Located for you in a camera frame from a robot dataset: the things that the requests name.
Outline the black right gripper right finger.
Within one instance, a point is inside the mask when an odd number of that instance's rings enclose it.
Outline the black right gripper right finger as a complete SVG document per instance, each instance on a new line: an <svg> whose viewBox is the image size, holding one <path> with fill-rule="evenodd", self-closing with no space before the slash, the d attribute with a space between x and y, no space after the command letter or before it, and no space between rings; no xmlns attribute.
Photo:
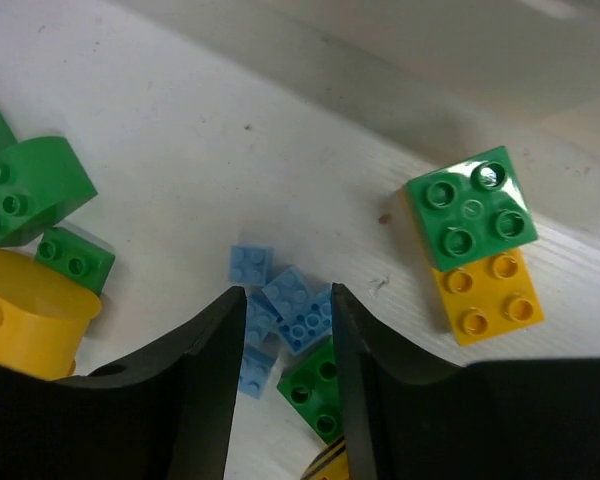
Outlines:
<svg viewBox="0 0 600 480"><path fill-rule="evenodd" d="M354 479L600 479L600 358L457 366L332 287Z"/></svg>

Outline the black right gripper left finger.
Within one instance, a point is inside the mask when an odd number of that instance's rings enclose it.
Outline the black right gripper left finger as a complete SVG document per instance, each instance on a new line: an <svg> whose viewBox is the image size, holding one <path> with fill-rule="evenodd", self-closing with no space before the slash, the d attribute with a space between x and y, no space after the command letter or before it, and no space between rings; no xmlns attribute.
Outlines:
<svg viewBox="0 0 600 480"><path fill-rule="evenodd" d="M0 479L220 479L243 355L246 294L86 376L0 366Z"/></svg>

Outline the yellow rounded lego brick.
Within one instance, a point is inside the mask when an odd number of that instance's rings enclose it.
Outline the yellow rounded lego brick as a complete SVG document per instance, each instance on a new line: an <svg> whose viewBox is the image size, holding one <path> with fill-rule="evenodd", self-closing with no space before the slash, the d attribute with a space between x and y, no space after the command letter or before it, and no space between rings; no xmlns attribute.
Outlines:
<svg viewBox="0 0 600 480"><path fill-rule="evenodd" d="M0 366L44 380L72 375L101 308L90 290L27 255L0 249Z"/></svg>

